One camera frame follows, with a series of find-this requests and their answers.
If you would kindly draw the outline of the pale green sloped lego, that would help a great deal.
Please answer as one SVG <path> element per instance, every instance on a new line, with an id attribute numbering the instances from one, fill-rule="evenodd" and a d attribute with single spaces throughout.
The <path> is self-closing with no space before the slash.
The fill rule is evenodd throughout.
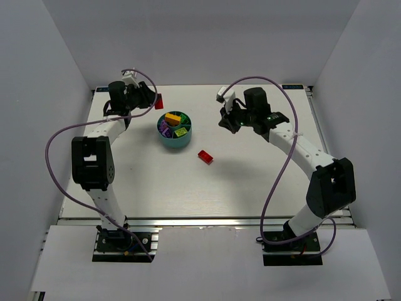
<path id="1" fill-rule="evenodd" d="M 181 127 L 174 131 L 174 136 L 175 136 L 175 138 L 179 139 L 179 138 L 185 136 L 187 133 L 188 133 L 187 129 L 185 127 Z"/>

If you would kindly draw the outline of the purple lego brick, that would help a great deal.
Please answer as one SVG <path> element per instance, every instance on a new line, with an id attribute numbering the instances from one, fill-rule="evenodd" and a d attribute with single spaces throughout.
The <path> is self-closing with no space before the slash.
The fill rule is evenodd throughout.
<path id="1" fill-rule="evenodd" d="M 162 134 L 166 130 L 169 130 L 170 128 L 169 128 L 168 123 L 165 120 L 162 120 L 160 125 L 159 125 L 159 127 L 158 127 L 158 129 L 159 129 L 159 132 Z"/>
<path id="2" fill-rule="evenodd" d="M 171 139 L 173 137 L 172 131 L 169 128 L 164 129 L 161 131 L 163 137 Z"/>

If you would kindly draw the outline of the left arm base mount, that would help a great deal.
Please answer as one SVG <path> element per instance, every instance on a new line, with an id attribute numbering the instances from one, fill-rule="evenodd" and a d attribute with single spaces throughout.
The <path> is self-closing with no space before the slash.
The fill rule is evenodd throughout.
<path id="1" fill-rule="evenodd" d="M 108 231 L 97 227 L 92 262 L 150 263 L 138 241 L 121 230 Z"/>

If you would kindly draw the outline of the small green lego brick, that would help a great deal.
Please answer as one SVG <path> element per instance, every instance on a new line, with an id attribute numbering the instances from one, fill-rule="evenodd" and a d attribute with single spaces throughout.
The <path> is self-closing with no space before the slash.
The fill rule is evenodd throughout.
<path id="1" fill-rule="evenodd" d="M 190 124 L 190 118 L 186 114 L 180 114 L 180 123 L 182 125 Z"/>

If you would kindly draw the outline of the long yellow lego brick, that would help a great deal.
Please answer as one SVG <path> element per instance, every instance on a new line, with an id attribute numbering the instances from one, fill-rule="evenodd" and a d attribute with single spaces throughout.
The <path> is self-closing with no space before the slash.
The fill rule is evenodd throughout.
<path id="1" fill-rule="evenodd" d="M 164 116 L 164 120 L 171 126 L 176 127 L 181 123 L 181 117 L 178 115 L 174 115 L 171 113 L 166 113 Z"/>

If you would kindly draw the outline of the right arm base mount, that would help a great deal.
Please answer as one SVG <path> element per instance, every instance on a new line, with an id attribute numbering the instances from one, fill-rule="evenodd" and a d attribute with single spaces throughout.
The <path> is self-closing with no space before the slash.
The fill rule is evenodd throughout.
<path id="1" fill-rule="evenodd" d="M 285 245 L 266 244 L 261 236 L 256 238 L 256 242 L 262 244 L 263 264 L 266 267 L 306 267 L 323 264 L 316 233 Z"/>

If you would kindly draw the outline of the red lego brick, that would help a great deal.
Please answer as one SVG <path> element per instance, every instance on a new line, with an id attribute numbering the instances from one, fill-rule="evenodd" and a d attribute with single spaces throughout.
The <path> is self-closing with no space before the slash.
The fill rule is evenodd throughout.
<path id="1" fill-rule="evenodd" d="M 163 103 L 163 99 L 162 99 L 162 94 L 161 93 L 157 94 L 157 100 L 156 100 L 156 103 L 154 105 L 154 108 L 156 110 L 161 110 L 161 109 L 164 108 L 164 103 Z"/>
<path id="2" fill-rule="evenodd" d="M 210 163 L 214 160 L 214 158 L 213 158 L 209 153 L 207 153 L 207 152 L 204 151 L 204 150 L 201 150 L 201 151 L 198 153 L 198 157 L 199 157 L 203 162 L 205 162 L 206 164 L 210 164 Z"/>

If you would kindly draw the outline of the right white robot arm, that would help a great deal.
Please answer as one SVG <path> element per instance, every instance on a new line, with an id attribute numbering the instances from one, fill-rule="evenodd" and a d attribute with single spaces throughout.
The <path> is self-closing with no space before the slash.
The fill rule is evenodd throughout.
<path id="1" fill-rule="evenodd" d="M 296 131 L 289 118 L 273 112 L 261 87 L 245 90 L 244 99 L 240 101 L 233 90 L 221 87 L 216 96 L 223 104 L 219 126 L 233 134 L 241 127 L 252 128 L 283 151 L 310 181 L 306 204 L 284 224 L 280 238 L 295 241 L 356 200 L 353 164 L 347 158 L 336 159 L 315 147 Z"/>

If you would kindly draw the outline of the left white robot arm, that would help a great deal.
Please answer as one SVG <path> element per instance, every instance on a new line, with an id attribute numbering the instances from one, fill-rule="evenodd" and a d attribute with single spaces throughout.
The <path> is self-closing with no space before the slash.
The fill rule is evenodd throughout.
<path id="1" fill-rule="evenodd" d="M 72 176 L 87 192 L 101 216 L 98 231 L 107 243 L 123 247 L 132 241 L 125 231 L 126 216 L 113 191 L 115 165 L 112 144 L 130 125 L 132 110 L 150 108 L 157 94 L 145 82 L 115 81 L 108 85 L 110 99 L 103 107 L 103 122 L 87 136 L 71 141 Z"/>

